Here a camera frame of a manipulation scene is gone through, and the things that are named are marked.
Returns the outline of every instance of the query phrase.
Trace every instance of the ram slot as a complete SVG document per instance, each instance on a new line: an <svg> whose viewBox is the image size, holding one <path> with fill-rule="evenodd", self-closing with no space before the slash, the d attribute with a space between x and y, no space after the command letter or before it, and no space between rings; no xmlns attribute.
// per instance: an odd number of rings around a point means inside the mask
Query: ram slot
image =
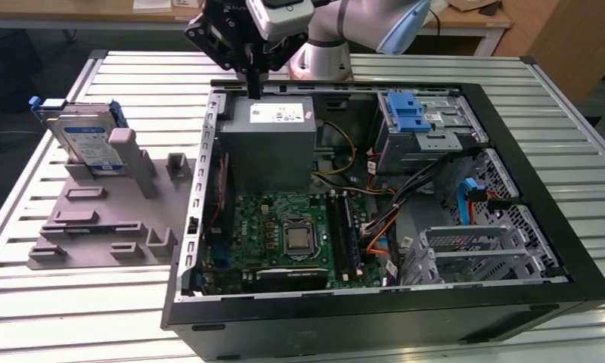
<svg viewBox="0 0 605 363"><path fill-rule="evenodd" d="M359 254L359 237L356 235L356 225L352 219L352 209L351 209L351 200L350 197L344 194L343 198L343 219L346 220L344 229L346 240L348 243L347 252L348 252L348 261L351 263L351 276L363 275L362 271L362 255Z"/></svg>
<svg viewBox="0 0 605 363"><path fill-rule="evenodd" d="M348 281L351 275L348 252L347 252L347 241L344 240L343 223L344 219L342 216L342 201L336 195L327 194L326 207L327 207L327 218L330 227L330 242L332 243L332 254L334 254L334 270L336 272L336 279L340 281Z"/></svg>
<svg viewBox="0 0 605 363"><path fill-rule="evenodd" d="M336 277L339 280L348 281L363 274L359 238L352 221L350 201L347 196L334 195L326 198L326 203Z"/></svg>

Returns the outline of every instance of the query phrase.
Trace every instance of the green circuit board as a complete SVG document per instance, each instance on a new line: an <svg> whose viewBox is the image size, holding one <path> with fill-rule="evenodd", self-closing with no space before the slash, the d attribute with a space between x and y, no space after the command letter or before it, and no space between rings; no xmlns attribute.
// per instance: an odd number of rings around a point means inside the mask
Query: green circuit board
<svg viewBox="0 0 605 363"><path fill-rule="evenodd" d="M366 200L350 197L355 224L367 221ZM324 194L240 195L235 205L235 242L231 268L296 268L316 266L330 271L328 288L375 287L380 285L378 263L363 266L363 275L350 281L336 278ZM288 228L311 231L314 249L292 255L287 250Z"/></svg>

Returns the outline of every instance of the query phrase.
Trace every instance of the white label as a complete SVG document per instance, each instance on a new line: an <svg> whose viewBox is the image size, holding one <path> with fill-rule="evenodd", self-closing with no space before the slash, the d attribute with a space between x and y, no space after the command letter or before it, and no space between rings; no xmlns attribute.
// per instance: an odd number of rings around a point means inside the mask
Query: white label
<svg viewBox="0 0 605 363"><path fill-rule="evenodd" d="M303 123L303 104L252 104L251 123Z"/></svg>
<svg viewBox="0 0 605 363"><path fill-rule="evenodd" d="M399 268L395 266L391 260L388 260L388 263L386 264L386 269L391 273L392 276L396 277L396 273L399 272Z"/></svg>
<svg viewBox="0 0 605 363"><path fill-rule="evenodd" d="M400 243L400 248L411 248L414 239L411 237L404 237L404 240Z"/></svg>
<svg viewBox="0 0 605 363"><path fill-rule="evenodd" d="M175 6L186 6L187 8L199 8L202 0L172 0Z"/></svg>
<svg viewBox="0 0 605 363"><path fill-rule="evenodd" d="M426 121L442 121L442 114L438 113L424 113Z"/></svg>
<svg viewBox="0 0 605 363"><path fill-rule="evenodd" d="M64 127L64 137L88 166L100 170L122 169L123 161L108 144L104 127Z"/></svg>
<svg viewBox="0 0 605 363"><path fill-rule="evenodd" d="M367 162L367 172L376 174L376 163L374 161Z"/></svg>

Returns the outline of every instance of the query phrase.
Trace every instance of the blue hard drive label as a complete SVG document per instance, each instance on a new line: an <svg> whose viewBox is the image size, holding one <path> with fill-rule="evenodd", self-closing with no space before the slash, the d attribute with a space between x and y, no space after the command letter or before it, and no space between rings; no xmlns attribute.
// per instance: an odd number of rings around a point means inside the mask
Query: blue hard drive label
<svg viewBox="0 0 605 363"><path fill-rule="evenodd" d="M64 131L71 134L104 134L103 127L66 127Z"/></svg>
<svg viewBox="0 0 605 363"><path fill-rule="evenodd" d="M118 151L110 146L110 132L104 127L72 126L63 128L64 138L87 166L103 174L123 168Z"/></svg>

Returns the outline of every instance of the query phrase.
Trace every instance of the power supply label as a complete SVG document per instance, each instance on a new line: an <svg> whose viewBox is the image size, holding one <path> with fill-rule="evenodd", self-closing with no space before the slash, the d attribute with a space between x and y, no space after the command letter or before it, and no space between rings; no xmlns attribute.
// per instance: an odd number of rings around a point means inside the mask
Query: power supply label
<svg viewBox="0 0 605 363"><path fill-rule="evenodd" d="M252 104L251 123L303 123L303 104Z"/></svg>

